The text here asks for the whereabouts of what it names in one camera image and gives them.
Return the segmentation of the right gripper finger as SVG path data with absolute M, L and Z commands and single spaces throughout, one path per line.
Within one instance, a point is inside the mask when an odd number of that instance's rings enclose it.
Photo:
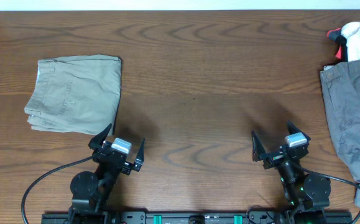
M 296 125 L 294 125 L 290 120 L 287 121 L 287 129 L 288 129 L 289 134 L 302 133 L 304 135 L 304 137 L 307 139 L 307 141 L 311 140 L 311 138 L 307 134 L 305 134 L 303 131 L 298 129 L 296 127 Z
M 251 131 L 252 137 L 252 160 L 258 162 L 265 159 L 266 151 L 258 135 L 254 130 Z

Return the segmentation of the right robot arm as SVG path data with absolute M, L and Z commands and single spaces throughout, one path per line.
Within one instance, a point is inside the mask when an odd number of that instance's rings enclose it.
M 289 135 L 278 151 L 267 152 L 255 131 L 251 132 L 252 159 L 264 169 L 278 171 L 289 209 L 274 215 L 274 223 L 328 223 L 324 208 L 330 205 L 328 178 L 303 170 L 300 159 L 308 154 L 311 138 L 287 122 Z

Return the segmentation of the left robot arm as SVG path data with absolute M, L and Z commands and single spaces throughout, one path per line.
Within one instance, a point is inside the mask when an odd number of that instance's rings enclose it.
M 109 124 L 88 144 L 93 150 L 91 159 L 98 167 L 94 172 L 80 172 L 72 178 L 72 205 L 65 223 L 121 223 L 120 214 L 109 211 L 106 204 L 120 174 L 140 171 L 144 163 L 144 142 L 141 142 L 135 161 L 128 162 L 132 144 L 120 138 L 107 141 L 111 128 Z

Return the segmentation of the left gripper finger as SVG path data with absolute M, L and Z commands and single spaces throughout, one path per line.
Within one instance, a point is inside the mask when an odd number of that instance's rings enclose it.
M 142 140 L 139 151 L 137 153 L 137 156 L 134 161 L 133 170 L 136 172 L 139 172 L 141 170 L 141 167 L 144 163 L 144 143 L 145 139 Z
M 101 131 L 99 134 L 95 135 L 93 138 L 91 138 L 88 146 L 90 149 L 102 149 L 103 143 L 108 137 L 108 134 L 112 128 L 112 124 L 108 124 L 107 127 Z

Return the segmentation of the grey shorts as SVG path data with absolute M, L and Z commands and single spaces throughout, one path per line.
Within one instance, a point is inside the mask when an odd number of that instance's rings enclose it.
M 320 80 L 333 146 L 360 185 L 360 60 L 327 66 Z M 360 207 L 360 191 L 354 203 Z

